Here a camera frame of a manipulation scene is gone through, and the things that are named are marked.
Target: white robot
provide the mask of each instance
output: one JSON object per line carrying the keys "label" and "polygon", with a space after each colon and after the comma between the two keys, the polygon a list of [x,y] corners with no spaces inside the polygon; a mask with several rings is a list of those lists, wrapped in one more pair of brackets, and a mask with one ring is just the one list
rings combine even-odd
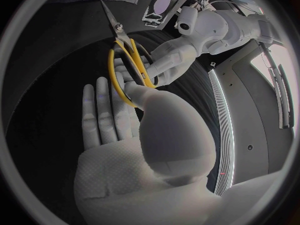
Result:
{"label": "white robot", "polygon": [[[184,7],[178,30],[181,37],[151,53],[154,63],[147,71],[151,78],[159,76],[159,86],[179,78],[202,53],[219,54],[250,39],[272,42],[265,16],[244,17],[227,10],[198,12]],[[207,175],[214,167],[216,152],[202,117],[175,94],[134,82],[124,84],[123,78],[131,80],[128,74],[116,73],[144,115],[139,122],[134,108],[114,88],[112,111],[104,77],[97,80],[97,106],[93,86],[84,87],[85,152],[78,159],[74,192],[89,225],[215,225],[214,219],[229,204],[236,207],[237,215],[250,209],[230,200],[230,195],[259,197],[274,181],[276,174],[236,184],[223,197],[210,192]]]}

